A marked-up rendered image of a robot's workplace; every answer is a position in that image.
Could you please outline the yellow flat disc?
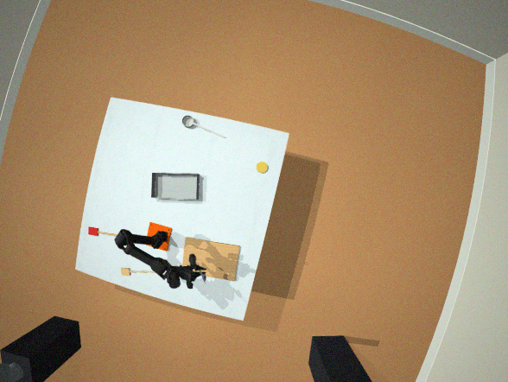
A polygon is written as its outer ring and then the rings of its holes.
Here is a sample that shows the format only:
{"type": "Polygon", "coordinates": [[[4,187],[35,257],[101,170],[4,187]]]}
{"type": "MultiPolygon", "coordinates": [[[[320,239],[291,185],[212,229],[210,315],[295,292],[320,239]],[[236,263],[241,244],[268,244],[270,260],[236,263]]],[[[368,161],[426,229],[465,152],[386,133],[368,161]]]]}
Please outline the yellow flat disc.
{"type": "Polygon", "coordinates": [[[257,171],[260,172],[260,173],[263,173],[267,170],[267,164],[265,162],[259,162],[257,164],[257,171]]]}

